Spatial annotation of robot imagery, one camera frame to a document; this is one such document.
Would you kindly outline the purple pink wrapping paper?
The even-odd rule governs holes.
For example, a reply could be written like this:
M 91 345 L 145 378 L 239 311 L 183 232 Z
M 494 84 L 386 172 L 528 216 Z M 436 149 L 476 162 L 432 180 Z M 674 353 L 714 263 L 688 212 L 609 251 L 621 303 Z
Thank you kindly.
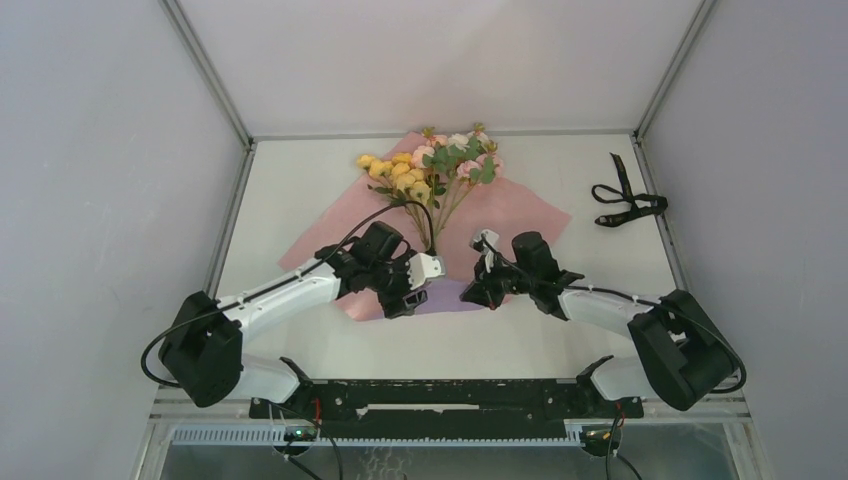
M 297 267 L 319 247 L 341 239 L 355 223 L 386 206 L 397 191 L 397 176 L 405 189 L 411 188 L 413 179 L 427 180 L 429 172 L 423 166 L 423 157 L 432 153 L 435 143 L 444 144 L 446 140 L 444 135 L 425 138 L 409 133 L 383 156 L 360 156 L 356 161 L 363 171 L 360 177 L 286 251 L 280 267 Z M 477 256 L 468 242 L 477 231 L 488 228 L 508 238 L 538 231 L 544 239 L 555 241 L 571 220 L 569 214 L 527 187 L 503 178 L 501 159 L 495 157 L 493 161 L 492 182 L 471 186 L 468 174 L 473 167 L 462 163 L 449 175 L 450 189 L 437 191 L 440 207 L 434 212 L 433 229 L 447 277 L 429 287 L 427 301 L 416 310 L 419 314 L 474 310 L 474 304 L 460 301 L 459 295 L 473 276 Z

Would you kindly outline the fake flower bouquet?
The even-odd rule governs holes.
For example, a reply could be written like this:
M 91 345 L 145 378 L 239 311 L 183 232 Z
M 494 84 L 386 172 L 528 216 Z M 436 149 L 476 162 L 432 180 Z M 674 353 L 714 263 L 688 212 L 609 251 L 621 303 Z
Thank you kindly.
M 467 133 L 438 134 L 426 127 L 421 145 L 390 154 L 386 159 L 363 154 L 355 160 L 368 178 L 368 190 L 400 205 L 411 216 L 427 250 L 459 205 L 477 187 L 502 175 L 498 143 L 480 122 Z

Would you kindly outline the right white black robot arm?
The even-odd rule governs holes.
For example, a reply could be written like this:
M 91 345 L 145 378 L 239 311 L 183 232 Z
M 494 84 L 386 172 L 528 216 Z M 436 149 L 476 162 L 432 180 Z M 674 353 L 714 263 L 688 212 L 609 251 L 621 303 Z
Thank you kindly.
M 602 416 L 617 401 L 636 398 L 686 411 L 709 394 L 746 385 L 745 364 L 690 292 L 641 297 L 586 284 L 583 275 L 560 268 L 536 231 L 513 238 L 514 260 L 496 249 L 496 241 L 488 229 L 471 240 L 480 257 L 461 301 L 495 310 L 509 295 L 526 295 L 543 314 L 632 343 L 634 355 L 604 356 L 578 375 L 578 402 L 587 414 Z

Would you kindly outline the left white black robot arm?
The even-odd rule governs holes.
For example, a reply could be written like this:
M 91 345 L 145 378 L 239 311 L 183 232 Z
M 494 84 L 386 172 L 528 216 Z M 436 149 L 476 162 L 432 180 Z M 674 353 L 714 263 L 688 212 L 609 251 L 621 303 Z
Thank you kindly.
M 246 352 L 275 326 L 318 305 L 370 290 L 389 319 L 414 314 L 428 299 L 426 286 L 446 268 L 433 252 L 397 251 L 404 237 L 382 221 L 361 236 L 318 250 L 275 281 L 238 295 L 186 298 L 162 340 L 158 359 L 198 408 L 223 400 L 262 399 L 290 417 L 311 407 L 307 376 L 292 361 Z

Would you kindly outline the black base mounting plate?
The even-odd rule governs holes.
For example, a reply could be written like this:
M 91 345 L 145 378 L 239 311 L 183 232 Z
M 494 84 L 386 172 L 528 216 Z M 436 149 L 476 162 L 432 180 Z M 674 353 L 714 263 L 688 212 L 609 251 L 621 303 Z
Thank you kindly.
M 557 424 L 640 419 L 641 401 L 605 400 L 574 379 L 312 380 L 280 406 L 255 399 L 254 420 L 309 418 L 343 433 L 470 436 L 552 433 Z

